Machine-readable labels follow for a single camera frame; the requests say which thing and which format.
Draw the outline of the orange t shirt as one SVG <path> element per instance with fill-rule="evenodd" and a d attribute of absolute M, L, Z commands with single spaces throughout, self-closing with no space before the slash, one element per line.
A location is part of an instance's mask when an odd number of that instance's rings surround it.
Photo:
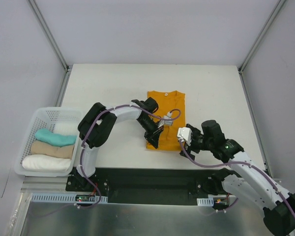
<path fill-rule="evenodd" d="M 173 121 L 171 126 L 165 125 L 163 132 L 160 134 L 158 149 L 147 143 L 146 148 L 160 151 L 180 151 L 180 144 L 177 139 L 178 129 L 186 125 L 185 121 L 185 94 L 179 91 L 158 92 L 148 91 L 147 97 L 152 97 L 158 104 L 159 108 L 154 114 L 164 117 L 173 109 L 179 109 L 181 114 L 178 119 Z"/>

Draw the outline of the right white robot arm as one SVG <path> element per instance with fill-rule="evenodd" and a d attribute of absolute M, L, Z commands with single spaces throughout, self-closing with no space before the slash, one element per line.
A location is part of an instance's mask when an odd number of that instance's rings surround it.
<path fill-rule="evenodd" d="M 180 154 L 193 164 L 193 152 L 209 151 L 222 161 L 211 178 L 208 192 L 212 195 L 224 192 L 236 196 L 253 205 L 263 216 L 267 229 L 275 236 L 287 236 L 295 232 L 295 192 L 281 186 L 265 171 L 258 168 L 235 140 L 225 138 L 220 125 L 215 120 L 207 120 L 202 130 L 187 124 L 177 132 L 181 147 Z"/>

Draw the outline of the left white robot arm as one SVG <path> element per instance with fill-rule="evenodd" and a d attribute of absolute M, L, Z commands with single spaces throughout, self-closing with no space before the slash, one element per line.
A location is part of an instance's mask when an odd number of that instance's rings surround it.
<path fill-rule="evenodd" d="M 77 185 L 83 191 L 90 191 L 94 186 L 95 163 L 99 148 L 107 141 L 115 124 L 135 119 L 145 130 L 144 138 L 154 148 L 159 146 L 163 127 L 153 121 L 149 114 L 158 110 L 157 102 L 149 97 L 145 101 L 132 100 L 129 104 L 107 108 L 97 102 L 78 125 L 79 138 L 83 148 L 77 167 L 81 175 Z"/>

